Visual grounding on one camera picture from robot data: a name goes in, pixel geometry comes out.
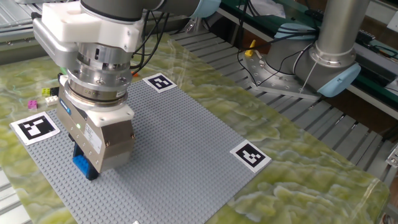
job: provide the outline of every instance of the blue lego brick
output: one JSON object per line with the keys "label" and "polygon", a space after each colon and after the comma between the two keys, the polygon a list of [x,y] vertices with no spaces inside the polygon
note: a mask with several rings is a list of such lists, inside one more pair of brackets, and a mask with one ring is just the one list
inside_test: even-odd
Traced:
{"label": "blue lego brick", "polygon": [[73,158],[73,163],[75,163],[77,168],[79,168],[80,171],[87,177],[90,171],[90,165],[87,159],[84,156],[79,155]]}

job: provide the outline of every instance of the black cable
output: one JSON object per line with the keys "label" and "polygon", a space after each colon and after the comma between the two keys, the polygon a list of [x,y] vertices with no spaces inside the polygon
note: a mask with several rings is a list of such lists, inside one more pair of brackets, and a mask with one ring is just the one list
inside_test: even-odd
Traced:
{"label": "black cable", "polygon": [[157,20],[156,20],[156,17],[155,17],[154,12],[151,11],[150,13],[152,14],[152,17],[153,17],[154,20],[155,20],[155,25],[156,25],[156,37],[159,38],[159,29],[158,29],[158,26],[157,26],[159,23],[158,23]]}
{"label": "black cable", "polygon": [[304,36],[304,35],[317,35],[317,33],[296,33],[296,34],[287,35],[287,36],[281,37],[281,38],[275,38],[274,40],[272,40],[272,41],[270,41],[270,42],[268,42],[266,44],[258,45],[258,46],[255,46],[255,47],[249,47],[249,48],[242,47],[242,49],[243,50],[256,50],[256,49],[265,47],[267,45],[273,44],[273,43],[281,41],[281,40],[286,40],[286,39],[289,39],[289,38],[292,38],[292,37],[301,37],[301,36]]}
{"label": "black cable", "polygon": [[141,47],[144,46],[142,48],[142,57],[141,57],[141,61],[139,62],[138,65],[133,65],[130,66],[130,69],[135,69],[135,68],[139,68],[143,63],[144,63],[144,55],[145,55],[145,33],[146,33],[146,27],[147,27],[147,22],[148,22],[148,18],[149,18],[149,11],[147,11],[147,14],[145,15],[145,19],[144,19],[144,28],[142,30],[142,34],[141,34],[141,39],[143,40],[143,43],[141,44]]}
{"label": "black cable", "polygon": [[395,89],[393,89],[393,88],[388,88],[388,87],[384,87],[385,89],[388,89],[388,90],[392,90],[392,91],[396,91],[396,92],[398,92],[398,90],[395,90]]}
{"label": "black cable", "polygon": [[[314,34],[315,34],[314,32],[308,32],[308,33],[307,33],[307,32],[306,32],[306,33],[301,33],[301,32],[299,32],[299,33],[295,33],[295,34],[288,35],[288,36],[285,36],[285,37],[276,38],[276,39],[274,39],[274,40],[272,40],[272,41],[270,41],[270,42],[268,42],[268,43],[266,43],[266,44],[262,44],[262,45],[258,45],[258,46],[250,47],[250,48],[244,48],[244,47],[242,46],[242,42],[243,42],[243,23],[244,23],[244,15],[246,14],[246,10],[247,10],[247,8],[248,8],[248,6],[249,6],[249,3],[250,3],[250,0],[246,0],[245,5],[244,5],[244,7],[243,7],[243,13],[242,13],[241,19],[239,20],[239,28],[238,28],[238,44],[239,44],[238,46],[239,46],[239,49],[254,50],[254,49],[261,48],[261,47],[265,47],[265,46],[267,46],[267,45],[273,44],[273,43],[278,42],[278,41],[281,41],[281,40],[289,39],[289,38],[291,38],[291,37],[298,37],[298,36],[303,36],[303,35],[314,35]],[[281,64],[280,64],[280,68],[279,68],[279,71],[278,71],[278,72],[280,72],[280,70],[282,69],[283,62],[284,62],[287,58],[292,57],[292,56],[294,56],[294,55],[300,53],[301,51],[296,52],[296,53],[294,53],[293,55],[290,55],[290,56],[286,57],[285,59],[283,59],[283,61],[282,61]],[[237,52],[237,54],[236,54],[236,57],[237,57],[237,59],[238,59],[238,62],[239,62],[239,64],[250,74],[250,76],[252,77],[252,79],[253,79],[253,81],[254,81],[254,77],[253,77],[253,75],[251,74],[251,72],[250,72],[250,71],[241,63],[241,61],[239,60],[239,54],[240,54],[241,52],[242,52],[241,50],[238,50],[238,52]],[[268,79],[270,79],[270,77],[267,78],[266,80],[262,81],[259,85],[263,84],[265,81],[267,81]]]}
{"label": "black cable", "polygon": [[395,50],[391,50],[391,49],[388,49],[388,48],[380,46],[380,45],[373,45],[373,47],[375,47],[377,49],[380,48],[380,49],[383,49],[383,50],[386,50],[386,51],[389,51],[389,52],[393,53],[393,55],[389,55],[390,57],[395,57],[395,56],[398,55],[398,52],[396,52]]}
{"label": "black cable", "polygon": [[293,57],[294,55],[297,55],[298,53],[301,53],[302,51],[303,51],[303,50],[301,50],[301,51],[299,51],[299,52],[296,52],[296,53],[294,53],[294,54],[292,54],[292,55],[289,55],[289,56],[287,56],[286,58],[284,58],[284,59],[281,61],[281,63],[280,63],[280,67],[279,67],[278,71],[276,71],[276,72],[275,72],[274,74],[272,74],[270,77],[266,78],[264,81],[260,82],[260,84],[257,85],[257,83],[255,83],[255,85],[256,85],[256,86],[259,86],[259,85],[263,84],[264,82],[268,81],[268,79],[272,78],[274,75],[278,74],[278,73],[282,70],[282,66],[283,66],[283,64],[284,64],[284,62],[285,62],[286,59],[288,59],[288,58],[290,58],[290,57]]}
{"label": "black cable", "polygon": [[170,13],[167,13],[167,14],[166,14],[166,18],[165,18],[165,21],[164,21],[164,25],[163,25],[162,31],[160,32],[159,38],[157,39],[157,42],[156,42],[156,44],[155,44],[154,49],[152,50],[152,53],[151,53],[150,56],[147,58],[147,60],[144,62],[144,64],[142,64],[140,68],[138,68],[136,71],[134,71],[134,73],[133,73],[132,75],[135,75],[135,74],[137,74],[139,71],[141,71],[142,68],[144,68],[144,67],[148,64],[148,62],[151,60],[151,58],[154,56],[154,54],[155,54],[155,52],[156,52],[156,50],[157,50],[157,48],[158,48],[158,46],[159,46],[159,44],[160,44],[160,41],[162,40],[162,36],[163,36],[164,30],[166,30],[166,24],[167,24],[167,21],[168,21],[168,19],[169,19],[169,15],[170,15]]}
{"label": "black cable", "polygon": [[145,43],[149,40],[149,37],[152,35],[153,31],[154,31],[155,28],[157,28],[157,26],[159,25],[160,20],[163,18],[163,15],[164,15],[164,13],[162,13],[162,14],[160,15],[159,20],[156,22],[155,26],[154,26],[154,27],[152,28],[152,30],[148,33],[148,35],[146,35],[147,38],[146,38],[144,41],[142,41],[142,44],[141,44],[141,45],[137,48],[137,50],[133,53],[133,56],[134,56],[134,54],[136,54],[143,46],[145,46]]}

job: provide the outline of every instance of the table surface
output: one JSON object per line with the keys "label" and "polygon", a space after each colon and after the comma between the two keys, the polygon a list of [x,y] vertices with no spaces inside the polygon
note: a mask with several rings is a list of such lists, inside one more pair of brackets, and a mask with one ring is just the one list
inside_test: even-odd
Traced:
{"label": "table surface", "polygon": [[[153,46],[151,39],[148,50]],[[58,72],[47,57],[0,67],[0,166],[34,223],[75,223],[9,128],[32,114],[28,100],[38,100],[39,111],[54,109],[41,89],[57,86]],[[140,76],[159,72],[273,159],[207,223],[363,224],[381,215],[389,199],[385,184],[167,35]]]}

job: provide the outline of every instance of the metal bracket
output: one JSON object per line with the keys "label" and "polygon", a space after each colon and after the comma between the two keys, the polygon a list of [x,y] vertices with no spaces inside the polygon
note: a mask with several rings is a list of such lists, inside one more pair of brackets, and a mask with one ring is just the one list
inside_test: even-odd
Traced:
{"label": "metal bracket", "polygon": [[392,152],[390,156],[388,156],[386,162],[394,168],[398,167],[398,144],[392,148]]}
{"label": "metal bracket", "polygon": [[269,73],[264,69],[267,64],[264,63],[257,54],[253,54],[251,57],[244,55],[243,62],[252,74],[252,76],[248,75],[248,78],[251,81],[250,86],[255,90],[309,100],[318,100],[321,97],[321,94],[317,93],[310,86],[306,86],[302,90],[303,83],[299,77],[295,75],[285,75],[283,73],[277,73],[276,71],[276,74],[274,73],[275,75]]}

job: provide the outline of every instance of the lego brick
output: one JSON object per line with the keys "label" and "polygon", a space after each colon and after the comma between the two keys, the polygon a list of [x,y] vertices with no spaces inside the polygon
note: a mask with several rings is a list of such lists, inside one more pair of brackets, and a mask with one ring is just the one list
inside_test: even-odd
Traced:
{"label": "lego brick", "polygon": [[58,97],[57,96],[50,96],[45,99],[45,103],[47,106],[52,106],[56,105],[58,103]]}
{"label": "lego brick", "polygon": [[50,96],[50,88],[43,88],[42,96]]}
{"label": "lego brick", "polygon": [[29,100],[27,103],[28,109],[37,109],[37,101],[36,100]]}
{"label": "lego brick", "polygon": [[179,88],[133,83],[136,143],[129,163],[93,181],[72,161],[68,132],[26,149],[77,223],[205,223],[254,176],[230,152],[244,138]]}
{"label": "lego brick", "polygon": [[30,112],[37,112],[37,101],[36,100],[29,100],[27,104],[27,109]]}
{"label": "lego brick", "polygon": [[50,95],[52,96],[58,96],[60,92],[60,88],[59,87],[54,87],[50,89]]}

